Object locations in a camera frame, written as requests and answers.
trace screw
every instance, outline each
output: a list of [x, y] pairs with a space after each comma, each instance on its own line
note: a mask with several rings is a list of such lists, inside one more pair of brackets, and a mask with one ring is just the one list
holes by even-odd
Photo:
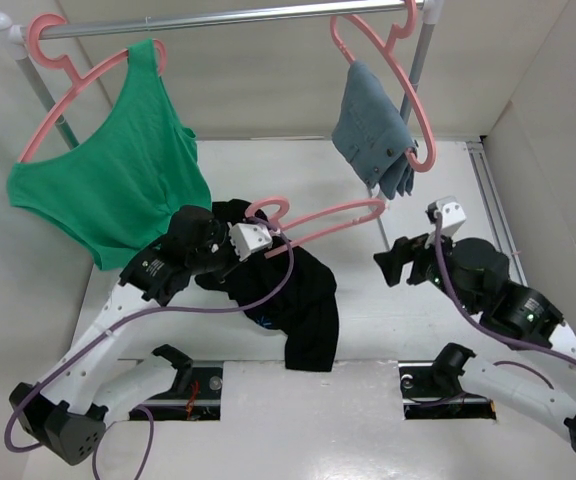
[[409, 373], [404, 373], [401, 376], [401, 386], [404, 388], [404, 390], [410, 390], [412, 387], [414, 387], [414, 383], [413, 383], [413, 376], [410, 375]]
[[221, 378], [214, 376], [214, 377], [210, 377], [210, 380], [208, 381], [208, 386], [210, 387], [211, 390], [217, 391], [217, 390], [221, 390], [221, 385], [222, 385], [222, 381]]

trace green tank top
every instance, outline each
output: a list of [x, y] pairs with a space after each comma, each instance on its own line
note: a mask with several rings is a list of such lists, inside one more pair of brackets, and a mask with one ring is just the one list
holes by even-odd
[[102, 270], [125, 267], [181, 206], [211, 208], [195, 134], [175, 113], [152, 40], [128, 52], [123, 88], [99, 129], [64, 155], [17, 163], [8, 178], [12, 206], [55, 224]]

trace pink hanger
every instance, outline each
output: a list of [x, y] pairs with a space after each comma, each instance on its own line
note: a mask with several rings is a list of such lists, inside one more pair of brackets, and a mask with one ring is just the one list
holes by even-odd
[[[368, 25], [359, 15], [344, 15], [343, 17], [352, 22], [359, 30], [361, 30], [370, 41], [377, 47], [377, 50], [381, 53], [384, 57], [390, 69], [393, 71], [399, 83], [403, 87], [406, 95], [410, 99], [410, 104], [412, 105], [413, 110], [415, 111], [415, 115], [417, 115], [417, 119], [419, 120], [419, 125], [421, 126], [421, 131], [424, 135], [424, 140], [426, 141], [426, 148], [428, 149], [428, 155], [426, 156], [426, 161], [421, 163], [417, 160], [417, 156], [415, 155], [412, 149], [407, 149], [405, 154], [406, 158], [408, 159], [408, 163], [412, 167], [413, 170], [416, 172], [427, 172], [430, 170], [433, 165], [435, 164], [435, 159], [437, 158], [437, 146], [435, 145], [435, 136], [430, 129], [430, 123], [428, 122], [428, 118], [426, 117], [426, 112], [424, 111], [421, 102], [419, 101], [419, 97], [417, 97], [417, 92], [410, 84], [410, 80], [408, 79], [408, 75], [401, 67], [397, 59], [393, 55], [393, 50], [395, 48], [395, 42], [400, 38], [409, 37], [415, 29], [415, 23], [417, 21], [417, 6], [415, 5], [414, 0], [404, 0], [406, 3], [406, 7], [408, 9], [408, 18], [406, 19], [406, 24], [402, 27], [393, 23], [390, 27], [390, 33], [388, 34], [388, 39], [386, 43], [381, 39], [377, 32], [375, 32], [370, 25]], [[353, 63], [355, 61], [355, 56], [352, 52], [348, 49], [344, 41], [339, 36], [339, 32], [337, 31], [337, 17], [330, 17], [330, 34], [332, 35], [332, 40], [337, 45], [337, 48], [341, 51], [346, 60], [349, 63]]]
[[[267, 207], [268, 205], [276, 205], [279, 207], [279, 209], [275, 213], [273, 213], [268, 217], [268, 221], [279, 226], [279, 228], [281, 228], [281, 230], [284, 232], [286, 230], [291, 229], [292, 227], [296, 227], [297, 225], [307, 223], [311, 220], [315, 220], [317, 218], [330, 215], [332, 213], [342, 212], [344, 210], [350, 210], [351, 208], [356, 207], [374, 208], [374, 210], [368, 215], [364, 215], [362, 217], [355, 218], [348, 222], [340, 223], [332, 227], [324, 228], [323, 230], [311, 233], [297, 240], [292, 240], [290, 242], [290, 245], [292, 245], [293, 247], [303, 245], [306, 242], [309, 242], [319, 237], [323, 237], [324, 235], [328, 235], [329, 233], [338, 232], [346, 228], [354, 227], [355, 225], [361, 225], [362, 223], [370, 222], [371, 220], [374, 220], [379, 215], [381, 215], [386, 209], [386, 204], [384, 203], [383, 200], [380, 200], [378, 198], [367, 198], [365, 200], [355, 200], [353, 202], [341, 203], [339, 205], [335, 205], [334, 207], [326, 208], [320, 212], [304, 215], [303, 217], [299, 217], [296, 220], [293, 220], [292, 222], [282, 224], [280, 220], [288, 213], [288, 210], [290, 210], [290, 202], [285, 197], [268, 197], [263, 200], [258, 200], [256, 202], [251, 203], [250, 206], [246, 209], [246, 217], [254, 217], [255, 212], [257, 212], [257, 210], [260, 210], [263, 207]], [[271, 250], [270, 252], [266, 253], [266, 258], [272, 258], [275, 255], [279, 255], [280, 253], [285, 252], [287, 249], [288, 248], [285, 245], [277, 247], [274, 250]]]
[[[86, 87], [93, 83], [101, 75], [119, 65], [128, 58], [128, 49], [114, 54], [111, 57], [103, 60], [101, 63], [93, 67], [86, 75], [81, 77], [68, 55], [60, 55], [57, 58], [48, 58], [39, 48], [39, 36], [44, 28], [52, 27], [55, 25], [63, 25], [67, 23], [66, 19], [56, 13], [43, 13], [30, 22], [27, 31], [26, 46], [32, 58], [47, 68], [63, 69], [72, 82], [72, 86], [68, 89], [66, 94], [50, 109], [46, 118], [41, 123], [35, 134], [32, 136], [26, 148], [19, 157], [19, 162], [25, 163], [30, 160], [37, 152], [39, 145], [46, 138], [46, 135], [53, 127], [57, 119], [64, 113], [70, 106], [72, 101], [79, 95]], [[159, 52], [159, 74], [166, 68], [166, 48], [159, 40], [154, 40], [155, 48]]]

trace clothing rack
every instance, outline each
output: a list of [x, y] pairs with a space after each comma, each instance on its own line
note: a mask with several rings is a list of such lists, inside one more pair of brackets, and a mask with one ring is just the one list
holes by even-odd
[[[415, 0], [417, 8], [423, 12], [423, 24], [412, 67], [410, 69], [410, 82], [417, 90], [421, 72], [430, 46], [434, 26], [439, 20], [444, 0]], [[154, 32], [161, 30], [176, 30], [183, 28], [199, 28], [218, 25], [232, 25], [238, 23], [263, 22], [270, 20], [287, 20], [291, 18], [321, 17], [333, 15], [349, 15], [358, 13], [377, 13], [405, 10], [403, 0], [354, 0], [333, 3], [319, 3], [308, 5], [295, 5], [286, 7], [269, 7], [247, 10], [234, 10], [229, 12], [205, 13], [198, 15], [174, 15], [162, 17], [145, 17], [139, 20], [88, 22], [72, 25], [59, 25], [46, 28], [41, 39], [73, 38], [92, 35], [112, 35], [116, 33]], [[26, 27], [13, 24], [5, 13], [0, 12], [0, 35], [4, 40], [6, 50], [23, 72], [33, 91], [46, 110], [50, 110], [55, 100], [48, 91], [46, 84], [39, 75], [34, 64], [28, 56], [24, 45]], [[400, 110], [404, 121], [410, 116], [410, 104], [404, 97]], [[57, 129], [69, 148], [78, 145], [70, 125], [60, 117]]]

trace garment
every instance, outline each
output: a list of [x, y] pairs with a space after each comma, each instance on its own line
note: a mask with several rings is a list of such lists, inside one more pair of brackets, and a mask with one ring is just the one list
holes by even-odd
[[99, 129], [57, 158], [17, 163], [8, 196], [81, 243], [102, 270], [124, 267], [181, 206], [210, 209], [195, 134], [177, 118], [152, 40], [128, 47], [123, 88]]
[[379, 183], [391, 200], [412, 193], [414, 171], [404, 152], [416, 144], [379, 79], [362, 62], [348, 70], [332, 142], [368, 187]]
[[[219, 220], [237, 223], [250, 205], [244, 200], [213, 203]], [[263, 212], [258, 217], [267, 220]], [[275, 239], [273, 247], [282, 244]], [[268, 329], [281, 329], [288, 336], [284, 349], [286, 368], [329, 372], [337, 351], [339, 313], [335, 300], [337, 283], [332, 271], [301, 247], [293, 249], [293, 273], [284, 288], [272, 299], [244, 312]], [[210, 274], [197, 275], [197, 285], [206, 290], [227, 292], [231, 300], [246, 305], [259, 300], [279, 284], [288, 269], [288, 254], [267, 259], [264, 252], [253, 254], [229, 273], [223, 283]]]

